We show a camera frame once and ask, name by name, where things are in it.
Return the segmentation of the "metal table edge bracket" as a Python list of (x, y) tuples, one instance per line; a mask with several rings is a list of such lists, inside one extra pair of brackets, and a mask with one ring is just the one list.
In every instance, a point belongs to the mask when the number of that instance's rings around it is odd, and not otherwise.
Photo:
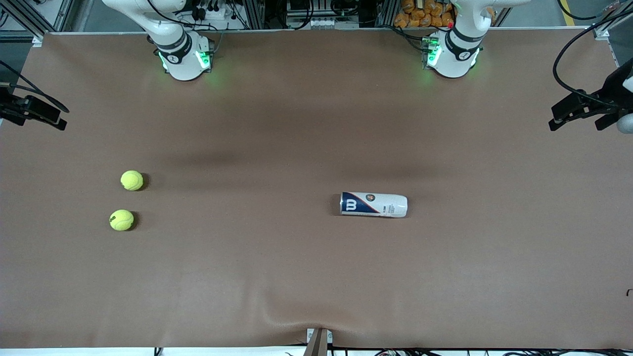
[(329, 349), (333, 342), (332, 331), (325, 328), (307, 329), (307, 347), (303, 356), (331, 356)]

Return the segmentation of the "bag of orange items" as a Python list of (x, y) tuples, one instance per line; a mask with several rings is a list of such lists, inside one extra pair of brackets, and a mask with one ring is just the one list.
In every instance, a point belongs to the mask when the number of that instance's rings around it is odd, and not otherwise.
[(450, 0), (399, 0), (393, 26), (396, 28), (451, 28), (457, 9)]

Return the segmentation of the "brown table cover sheet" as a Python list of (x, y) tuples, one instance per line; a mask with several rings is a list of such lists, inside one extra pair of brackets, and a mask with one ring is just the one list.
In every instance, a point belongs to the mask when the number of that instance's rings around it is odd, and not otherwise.
[[(143, 35), (46, 36), (23, 74), (70, 113), (0, 126), (0, 348), (323, 327), (356, 348), (633, 349), (633, 135), (547, 124), (577, 32), (492, 30), (456, 80), (388, 30), (231, 33), (188, 83)], [(342, 216), (344, 191), (407, 216)]]

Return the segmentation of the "white blue tennis ball can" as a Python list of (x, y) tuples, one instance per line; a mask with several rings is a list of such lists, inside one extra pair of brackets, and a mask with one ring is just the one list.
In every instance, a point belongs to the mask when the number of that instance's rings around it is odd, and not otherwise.
[(407, 216), (407, 197), (376, 192), (341, 192), (342, 216), (403, 218)]

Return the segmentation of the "yellow tennis ball black logo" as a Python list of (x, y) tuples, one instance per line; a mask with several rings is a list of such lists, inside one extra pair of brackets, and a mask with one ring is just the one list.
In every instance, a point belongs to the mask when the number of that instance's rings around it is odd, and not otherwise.
[(109, 225), (115, 231), (126, 231), (133, 227), (135, 217), (132, 212), (120, 209), (109, 216)]

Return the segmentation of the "socket box with black plugs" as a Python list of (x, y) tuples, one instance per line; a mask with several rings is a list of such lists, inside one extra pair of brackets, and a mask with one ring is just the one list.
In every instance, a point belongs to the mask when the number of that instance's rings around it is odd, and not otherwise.
[(203, 20), (224, 20), (233, 15), (233, 11), (226, 0), (190, 0), (192, 18)]

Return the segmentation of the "aluminium frame post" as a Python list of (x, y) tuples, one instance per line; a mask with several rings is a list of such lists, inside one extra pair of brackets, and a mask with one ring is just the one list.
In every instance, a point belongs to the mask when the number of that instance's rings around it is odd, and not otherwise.
[(61, 32), (81, 0), (0, 0), (0, 42), (30, 42)]
[(262, 30), (265, 23), (266, 0), (242, 0), (250, 30)]
[(633, 18), (633, 0), (612, 0), (603, 9), (601, 15), (599, 20), (604, 21), (604, 23), (593, 30), (594, 38), (599, 41), (609, 38), (609, 30), (613, 30), (628, 19)]
[(402, 9), (401, 0), (377, 0), (377, 17), (374, 25), (393, 26), (394, 19)]

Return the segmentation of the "white power strip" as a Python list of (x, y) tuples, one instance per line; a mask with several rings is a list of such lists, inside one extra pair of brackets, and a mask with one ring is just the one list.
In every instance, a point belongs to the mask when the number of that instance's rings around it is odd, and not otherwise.
[(333, 30), (335, 29), (336, 20), (332, 17), (317, 17), (310, 19), (307, 23), (299, 23), (298, 29), (305, 30)]

